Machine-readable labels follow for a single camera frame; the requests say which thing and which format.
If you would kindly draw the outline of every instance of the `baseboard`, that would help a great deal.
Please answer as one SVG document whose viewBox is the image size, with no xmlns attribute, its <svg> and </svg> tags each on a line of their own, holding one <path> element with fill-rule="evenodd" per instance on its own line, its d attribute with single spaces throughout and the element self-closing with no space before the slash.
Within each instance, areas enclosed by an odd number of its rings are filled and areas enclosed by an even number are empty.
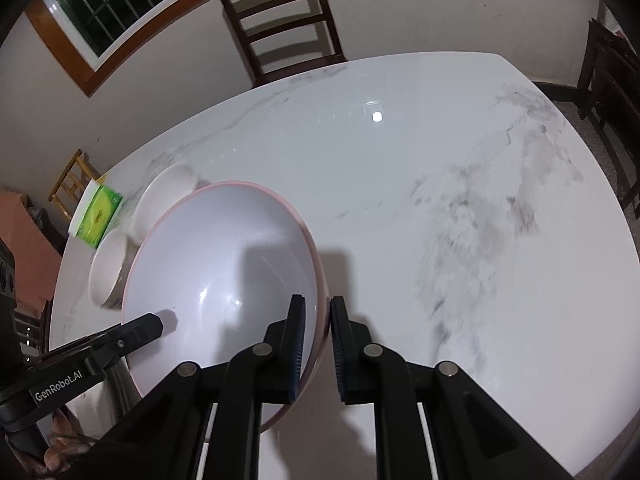
<svg viewBox="0 0 640 480">
<path fill-rule="evenodd" d="M 579 101 L 580 91 L 575 86 L 558 85 L 556 83 L 545 83 L 534 81 L 540 91 L 551 101 L 566 101 L 576 103 Z"/>
</svg>

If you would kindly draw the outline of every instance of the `wooden window frame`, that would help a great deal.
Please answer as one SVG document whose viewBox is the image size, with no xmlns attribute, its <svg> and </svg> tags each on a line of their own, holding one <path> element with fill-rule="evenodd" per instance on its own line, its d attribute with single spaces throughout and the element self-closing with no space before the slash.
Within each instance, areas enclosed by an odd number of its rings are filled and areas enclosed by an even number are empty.
<svg viewBox="0 0 640 480">
<path fill-rule="evenodd" d="M 87 97 L 137 49 L 176 20 L 211 0 L 177 0 L 136 30 L 96 70 L 81 56 L 42 0 L 32 0 L 25 14 L 49 51 Z"/>
</svg>

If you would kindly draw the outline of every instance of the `white window frame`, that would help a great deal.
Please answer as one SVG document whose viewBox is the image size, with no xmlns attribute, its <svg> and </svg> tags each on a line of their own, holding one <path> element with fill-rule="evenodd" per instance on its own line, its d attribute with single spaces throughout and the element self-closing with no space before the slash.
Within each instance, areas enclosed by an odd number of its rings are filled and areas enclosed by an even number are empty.
<svg viewBox="0 0 640 480">
<path fill-rule="evenodd" d="M 49 9 L 49 12 L 56 20 L 60 29 L 68 37 L 69 41 L 76 48 L 80 56 L 87 62 L 87 64 L 94 70 L 98 70 L 100 66 L 110 58 L 110 56 L 116 52 L 131 36 L 133 36 L 140 28 L 148 23 L 153 17 L 157 16 L 160 12 L 165 10 L 171 4 L 178 0 L 163 0 L 149 12 L 137 20 L 127 30 L 125 30 L 116 41 L 114 41 L 110 47 L 105 50 L 101 56 L 97 56 L 93 49 L 89 46 L 86 40 L 82 37 L 82 34 L 78 31 L 76 26 L 72 23 L 71 19 L 66 15 L 65 11 L 60 7 L 57 0 L 42 0 Z"/>
</svg>

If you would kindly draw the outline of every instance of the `pink bowl rim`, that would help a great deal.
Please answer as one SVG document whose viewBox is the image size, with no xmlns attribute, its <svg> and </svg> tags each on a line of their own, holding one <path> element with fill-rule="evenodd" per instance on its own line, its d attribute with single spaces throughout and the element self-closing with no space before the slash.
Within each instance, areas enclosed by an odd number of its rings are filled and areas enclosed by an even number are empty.
<svg viewBox="0 0 640 480">
<path fill-rule="evenodd" d="M 289 202 L 287 202 L 287 200 L 281 197 L 279 194 L 272 191 L 268 187 L 261 186 L 260 184 L 256 184 L 255 182 L 248 182 L 244 180 L 227 180 L 222 182 L 215 182 L 213 184 L 208 184 L 207 186 L 201 187 L 200 189 L 197 189 L 192 193 L 189 193 L 187 196 L 181 198 L 180 200 L 178 200 L 178 202 L 172 205 L 160 217 L 160 219 L 154 224 L 154 226 L 148 232 L 147 236 L 145 237 L 145 240 L 142 242 L 142 245 L 140 245 L 140 248 L 136 253 L 136 257 L 134 258 L 133 263 L 131 264 L 129 274 L 131 274 L 131 272 L 133 272 L 133 269 L 136 267 L 136 263 L 138 262 L 138 255 L 140 254 L 142 249 L 145 247 L 147 240 L 149 240 L 150 236 L 153 234 L 156 228 L 164 221 L 164 219 L 167 216 L 171 214 L 172 211 L 174 211 L 176 208 L 180 207 L 181 204 L 183 204 L 184 202 L 187 202 L 187 200 L 192 199 L 193 197 L 195 197 L 197 194 L 201 192 L 214 189 L 217 187 L 226 187 L 226 186 L 241 186 L 241 187 L 249 187 L 252 189 L 257 189 L 263 193 L 266 193 L 272 198 L 276 199 L 296 221 L 296 223 L 298 224 L 298 227 L 302 231 L 302 235 L 305 238 L 306 244 L 309 248 L 309 253 L 311 254 L 311 261 L 314 265 L 314 272 L 316 274 L 316 294 L 318 295 L 318 297 L 316 298 L 316 302 L 317 302 L 316 304 L 318 306 L 318 309 L 316 311 L 316 329 L 314 331 L 314 338 L 311 343 L 311 351 L 309 352 L 309 358 L 308 358 L 308 361 L 306 362 L 305 369 L 302 372 L 302 376 L 300 377 L 300 389 L 298 391 L 298 398 L 300 398 L 300 396 L 305 391 L 306 386 L 308 385 L 309 381 L 313 376 L 316 365 L 318 364 L 318 359 L 322 354 L 322 350 L 324 349 L 324 345 L 326 344 L 326 341 L 328 338 L 328 334 L 329 334 L 328 286 L 326 284 L 324 271 L 322 270 L 320 254 L 311 236 L 311 232 L 309 232 L 309 229 L 306 227 L 306 224 L 303 221 L 302 216 L 300 216 L 300 214 L 295 210 L 295 208 Z M 122 316 L 121 316 L 122 323 L 124 323 L 124 311 L 125 311 L 125 306 L 127 304 L 128 290 L 129 290 L 129 280 L 127 279 L 127 283 L 125 284 L 125 288 L 124 288 L 124 294 L 122 297 Z M 131 379 L 133 380 L 133 383 L 136 386 L 136 389 L 138 390 L 140 395 L 142 395 L 142 391 L 140 390 L 140 387 L 136 383 L 136 379 L 132 371 L 130 370 L 130 368 L 129 368 L 129 372 L 131 375 Z M 283 405 L 275 413 L 275 415 L 273 415 L 269 420 L 267 420 L 264 424 L 260 426 L 260 431 L 268 430 L 271 426 L 273 426 L 276 422 L 278 422 L 284 416 L 284 414 L 291 409 L 291 407 L 294 404 L 295 402 L 293 402 L 292 404 Z"/>
</svg>

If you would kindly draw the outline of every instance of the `small white bowl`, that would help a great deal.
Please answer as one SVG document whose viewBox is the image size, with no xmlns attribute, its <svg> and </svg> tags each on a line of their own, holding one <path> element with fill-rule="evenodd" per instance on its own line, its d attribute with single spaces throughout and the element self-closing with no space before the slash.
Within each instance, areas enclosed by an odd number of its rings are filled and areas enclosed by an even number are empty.
<svg viewBox="0 0 640 480">
<path fill-rule="evenodd" d="M 131 223 L 131 237 L 142 245 L 146 236 L 171 206 L 198 186 L 198 174 L 187 164 L 175 164 L 160 173 L 146 188 Z"/>
<path fill-rule="evenodd" d="M 107 234 L 95 253 L 89 270 L 89 297 L 97 306 L 122 304 L 127 276 L 136 257 L 136 247 L 122 231 Z"/>
<path fill-rule="evenodd" d="M 199 189 L 156 223 L 132 266 L 122 321 L 147 312 L 162 337 L 127 357 L 145 396 L 183 361 L 223 363 L 262 341 L 287 317 L 292 294 L 306 300 L 300 393 L 328 331 L 328 293 L 318 250 L 300 215 L 281 196 L 249 182 Z M 287 406 L 265 404 L 263 429 Z"/>
</svg>

